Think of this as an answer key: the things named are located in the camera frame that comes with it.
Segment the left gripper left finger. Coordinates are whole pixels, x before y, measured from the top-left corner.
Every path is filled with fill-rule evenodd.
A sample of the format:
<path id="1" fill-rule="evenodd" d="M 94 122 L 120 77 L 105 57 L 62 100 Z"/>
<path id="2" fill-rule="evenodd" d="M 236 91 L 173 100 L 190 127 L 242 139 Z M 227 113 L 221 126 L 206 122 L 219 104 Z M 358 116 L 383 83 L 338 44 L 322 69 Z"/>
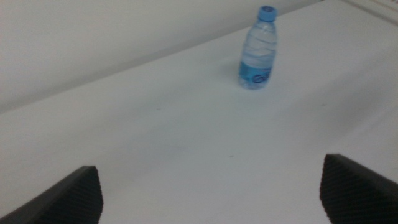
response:
<path id="1" fill-rule="evenodd" d="M 98 224 L 103 211 L 95 166 L 82 166 L 1 218 L 2 224 Z"/>

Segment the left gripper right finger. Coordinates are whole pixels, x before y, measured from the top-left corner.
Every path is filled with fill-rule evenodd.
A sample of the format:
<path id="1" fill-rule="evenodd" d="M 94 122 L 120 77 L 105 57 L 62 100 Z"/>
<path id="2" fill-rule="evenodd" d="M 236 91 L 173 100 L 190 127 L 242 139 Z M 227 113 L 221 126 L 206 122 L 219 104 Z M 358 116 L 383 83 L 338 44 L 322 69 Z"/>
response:
<path id="1" fill-rule="evenodd" d="M 320 200 L 333 224 L 397 224 L 397 183 L 341 154 L 324 158 Z"/>

